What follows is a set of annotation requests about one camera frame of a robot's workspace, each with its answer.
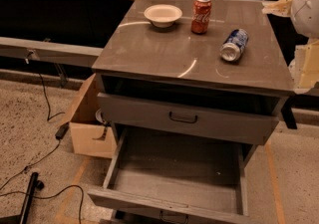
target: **drawer handle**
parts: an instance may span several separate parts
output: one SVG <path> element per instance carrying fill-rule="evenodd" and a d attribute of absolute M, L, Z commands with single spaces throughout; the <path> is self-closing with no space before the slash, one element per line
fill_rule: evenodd
<path fill-rule="evenodd" d="M 169 118 L 173 121 L 185 122 L 185 123 L 196 123 L 198 120 L 197 115 L 195 115 L 193 118 L 187 118 L 187 117 L 180 117 L 180 116 L 174 115 L 172 112 L 169 112 Z"/>
<path fill-rule="evenodd" d="M 188 223 L 188 215 L 185 216 L 185 221 L 183 223 L 177 222 L 177 221 L 172 221 L 172 220 L 167 220 L 162 217 L 162 211 L 159 213 L 159 219 L 163 222 L 167 223 L 172 223 L 172 224 L 187 224 Z"/>

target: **open drawer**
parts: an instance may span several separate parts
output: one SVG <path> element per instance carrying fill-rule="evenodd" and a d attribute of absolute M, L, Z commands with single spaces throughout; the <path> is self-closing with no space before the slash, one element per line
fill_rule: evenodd
<path fill-rule="evenodd" d="M 170 223 L 255 223 L 247 217 L 239 143 L 126 128 L 98 206 Z"/>
<path fill-rule="evenodd" d="M 112 123 L 264 145 L 278 118 L 245 112 L 98 94 L 104 119 Z"/>

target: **brown cardboard box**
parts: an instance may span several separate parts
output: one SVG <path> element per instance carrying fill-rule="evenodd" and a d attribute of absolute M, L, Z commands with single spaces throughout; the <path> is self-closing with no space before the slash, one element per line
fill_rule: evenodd
<path fill-rule="evenodd" d="M 69 123 L 74 152 L 77 154 L 112 158 L 117 147 L 112 129 L 97 124 L 96 76 L 90 76 L 81 85 L 60 125 Z"/>

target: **can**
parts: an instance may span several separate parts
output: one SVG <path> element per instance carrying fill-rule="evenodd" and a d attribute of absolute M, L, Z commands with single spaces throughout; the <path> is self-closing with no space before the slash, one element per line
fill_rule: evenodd
<path fill-rule="evenodd" d="M 191 31 L 196 34 L 207 32 L 211 11 L 211 0 L 194 0 L 192 5 Z"/>
<path fill-rule="evenodd" d="M 248 42 L 248 34 L 243 29 L 233 30 L 220 48 L 220 56 L 223 60 L 237 61 Z"/>

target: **white bowl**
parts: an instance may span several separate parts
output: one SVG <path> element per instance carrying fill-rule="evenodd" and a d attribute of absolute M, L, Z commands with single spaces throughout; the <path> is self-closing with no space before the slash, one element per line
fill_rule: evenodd
<path fill-rule="evenodd" d="M 182 12 L 173 5 L 154 5 L 149 7 L 144 15 L 159 28 L 167 28 L 178 20 Z"/>

